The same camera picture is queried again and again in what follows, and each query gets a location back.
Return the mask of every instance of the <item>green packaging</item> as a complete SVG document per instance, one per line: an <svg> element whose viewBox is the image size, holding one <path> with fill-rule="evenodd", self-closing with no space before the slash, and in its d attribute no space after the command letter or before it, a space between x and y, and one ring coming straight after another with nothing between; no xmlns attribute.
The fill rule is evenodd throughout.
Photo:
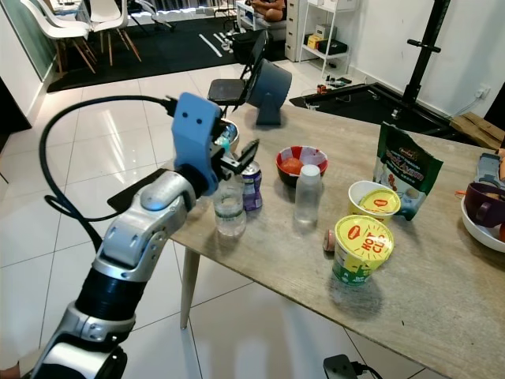
<svg viewBox="0 0 505 379"><path fill-rule="evenodd" d="M396 215L411 220L435 184L443 162L394 125L380 127L373 181L394 190L402 201Z"/></svg>

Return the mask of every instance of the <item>black floor mat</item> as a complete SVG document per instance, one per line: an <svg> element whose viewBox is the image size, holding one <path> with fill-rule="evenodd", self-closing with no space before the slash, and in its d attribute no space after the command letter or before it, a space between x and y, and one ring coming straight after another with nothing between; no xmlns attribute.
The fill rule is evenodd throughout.
<svg viewBox="0 0 505 379"><path fill-rule="evenodd" d="M290 99L290 102L296 107L306 108L304 97ZM389 122L398 128L416 133L426 133L436 128L431 122L413 112L404 111L400 119L393 119L391 114L395 109L395 103L387 98L374 98L368 91L357 92L352 95L340 96L326 99L312 105L318 105L319 112L334 114L342 117L353 118L355 120L380 124ZM446 137L446 135L455 133L451 129L449 133L435 133L437 137ZM452 141L475 144L466 136L459 134L451 136Z"/></svg>
<svg viewBox="0 0 505 379"><path fill-rule="evenodd" d="M109 64L107 34L105 32L103 34L104 54L101 54L99 36L97 33L92 33L89 36L89 43L97 53L96 74L86 66L76 49L71 48L67 53L71 70L61 79L51 83L47 91L56 92L237 63L234 55L224 51L221 43L213 36L214 33L225 32L224 21L223 17L178 21L172 23L176 27L173 32L163 26L157 28L153 24L143 25L148 35L139 26L129 27L127 32L135 43L142 62L137 60L132 51L126 50L119 34L112 30L110 32L113 51L112 66ZM217 47L223 56L219 57L199 37L199 34ZM271 61L284 59L284 43L285 41L275 41L271 45L267 58Z"/></svg>

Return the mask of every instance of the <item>purple can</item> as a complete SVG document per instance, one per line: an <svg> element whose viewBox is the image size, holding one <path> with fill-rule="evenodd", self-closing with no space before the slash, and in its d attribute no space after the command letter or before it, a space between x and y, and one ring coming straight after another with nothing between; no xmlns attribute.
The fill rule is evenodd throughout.
<svg viewBox="0 0 505 379"><path fill-rule="evenodd" d="M261 199L260 184L261 184L261 169L257 162L252 161L245 170L242 171L242 179L244 180L244 209L253 211L263 205Z"/></svg>

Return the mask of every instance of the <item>white plastic bottle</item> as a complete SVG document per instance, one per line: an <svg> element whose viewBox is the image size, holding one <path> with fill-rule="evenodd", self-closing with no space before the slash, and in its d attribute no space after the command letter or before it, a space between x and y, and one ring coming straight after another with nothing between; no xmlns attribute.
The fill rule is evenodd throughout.
<svg viewBox="0 0 505 379"><path fill-rule="evenodd" d="M315 223L322 193L320 169L312 164L304 165L297 180L294 218L302 223Z"/></svg>
<svg viewBox="0 0 505 379"><path fill-rule="evenodd" d="M230 153L229 144L223 144L226 154ZM242 194L244 181L240 175L234 175L227 181L221 181L213 195L215 224L218 232L230 237L240 235L245 229L245 210Z"/></svg>

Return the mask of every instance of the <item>black cable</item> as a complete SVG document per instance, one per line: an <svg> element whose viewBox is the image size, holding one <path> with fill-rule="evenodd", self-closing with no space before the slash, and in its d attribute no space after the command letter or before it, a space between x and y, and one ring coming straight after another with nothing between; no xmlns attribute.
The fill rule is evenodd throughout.
<svg viewBox="0 0 505 379"><path fill-rule="evenodd" d="M379 375L379 373L377 371L375 371L375 369L373 369L372 367L370 366L366 366L366 370L370 371L370 373L376 378L376 379L382 379L382 377Z"/></svg>
<svg viewBox="0 0 505 379"><path fill-rule="evenodd" d="M370 371L370 373L372 374L372 376L375 378L375 379L383 379L379 373L377 371L375 371L372 367L370 366L366 366L366 365L362 365L361 363L355 361L355 362L351 362L350 363L351 366L353 367L354 369L354 372L356 373L356 375L358 376L361 376L363 375L363 373L365 371Z"/></svg>
<svg viewBox="0 0 505 379"><path fill-rule="evenodd" d="M49 167L47 165L47 138L49 136L49 132L53 128L53 126L58 122L60 118L65 116L66 114L75 111L76 109L80 109L82 107L87 107L89 105L107 103L110 101L119 101L119 100L141 100L141 101L150 101L152 103L157 103L163 106L167 114L172 116L174 114L175 107L177 105L177 100L175 99L156 99L155 97L150 96L142 96L142 95L125 95L125 96L108 96L100 99L92 99L83 101L82 103L74 104L63 111L58 112L46 125L44 128L42 135L40 137L39 143L39 159L40 166L42 167L42 173L44 178L49 185L49 188L53 191L55 196L45 196L44 199L46 202L57 211L61 212L65 216L72 217L73 219L79 221L80 225L86 230L90 238L92 239L93 246L95 247L95 251L98 252L100 245L102 244L102 238L95 230L94 227L90 224L90 222L96 221L104 221L111 219L120 214L120 212L112 213L108 216L98 217L98 218L87 218L82 216L77 208L70 202L70 200L65 196L65 194L58 188L58 185L54 182L53 177L51 176L51 172L49 171Z"/></svg>

